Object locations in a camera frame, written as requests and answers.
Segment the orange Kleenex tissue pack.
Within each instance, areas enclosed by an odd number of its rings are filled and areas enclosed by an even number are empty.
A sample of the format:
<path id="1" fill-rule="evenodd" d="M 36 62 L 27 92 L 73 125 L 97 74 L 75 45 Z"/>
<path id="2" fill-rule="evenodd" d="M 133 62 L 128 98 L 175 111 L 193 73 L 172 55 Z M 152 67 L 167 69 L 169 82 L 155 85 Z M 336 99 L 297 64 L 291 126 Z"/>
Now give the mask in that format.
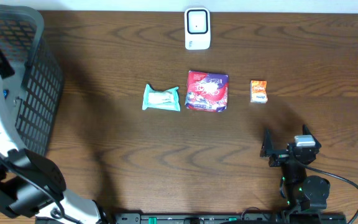
<path id="1" fill-rule="evenodd" d="M 267 82 L 264 80 L 251 80 L 250 102 L 266 103 L 268 101 L 266 87 L 267 87 Z"/>

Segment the teal wet wipes pack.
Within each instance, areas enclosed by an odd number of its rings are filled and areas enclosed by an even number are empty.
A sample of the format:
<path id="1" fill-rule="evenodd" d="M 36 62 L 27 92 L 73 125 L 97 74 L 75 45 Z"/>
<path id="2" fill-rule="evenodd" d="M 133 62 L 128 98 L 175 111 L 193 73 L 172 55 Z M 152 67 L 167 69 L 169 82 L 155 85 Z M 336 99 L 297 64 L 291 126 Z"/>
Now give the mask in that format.
<path id="1" fill-rule="evenodd" d="M 178 87 L 165 91 L 156 91 L 149 84 L 146 84 L 142 102 L 142 109 L 154 108 L 160 110 L 181 111 Z"/>

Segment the blue Oreo cookie pack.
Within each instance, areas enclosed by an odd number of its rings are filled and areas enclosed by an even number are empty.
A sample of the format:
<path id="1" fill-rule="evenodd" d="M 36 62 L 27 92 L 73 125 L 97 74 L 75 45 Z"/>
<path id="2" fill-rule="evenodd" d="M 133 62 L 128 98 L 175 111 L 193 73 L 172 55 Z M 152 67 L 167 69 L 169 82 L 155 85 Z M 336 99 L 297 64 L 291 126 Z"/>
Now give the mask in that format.
<path id="1" fill-rule="evenodd" d="M 9 94 L 9 90 L 3 90 L 3 94 L 4 94 L 4 97 L 7 98 L 8 94 Z"/>

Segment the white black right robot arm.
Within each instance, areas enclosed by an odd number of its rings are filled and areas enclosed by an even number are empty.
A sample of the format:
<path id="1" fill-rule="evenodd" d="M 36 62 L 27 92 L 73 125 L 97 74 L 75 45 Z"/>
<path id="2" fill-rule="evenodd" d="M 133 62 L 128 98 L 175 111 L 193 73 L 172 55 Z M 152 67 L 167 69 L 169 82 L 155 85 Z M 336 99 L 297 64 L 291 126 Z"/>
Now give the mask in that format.
<path id="1" fill-rule="evenodd" d="M 327 208 L 330 183 L 318 175 L 308 175 L 307 165 L 311 164 L 319 153 L 321 144 L 312 135 L 306 125 L 302 134 L 285 149 L 275 149 L 269 130 L 264 132 L 260 157 L 269 158 L 270 167 L 282 170 L 283 196 L 289 207 L 297 212 L 320 212 Z"/>

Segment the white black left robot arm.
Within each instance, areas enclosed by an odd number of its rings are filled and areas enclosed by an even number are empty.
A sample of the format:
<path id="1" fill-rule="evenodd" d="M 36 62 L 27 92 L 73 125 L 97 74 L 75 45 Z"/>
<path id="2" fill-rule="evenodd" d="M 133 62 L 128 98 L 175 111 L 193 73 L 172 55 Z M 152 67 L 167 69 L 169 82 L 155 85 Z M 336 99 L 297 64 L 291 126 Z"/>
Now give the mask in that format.
<path id="1" fill-rule="evenodd" d="M 7 110 L 3 81 L 15 71 L 0 49 L 0 213 L 58 223 L 113 223 L 94 200 L 67 189 L 58 166 L 27 149 Z"/>

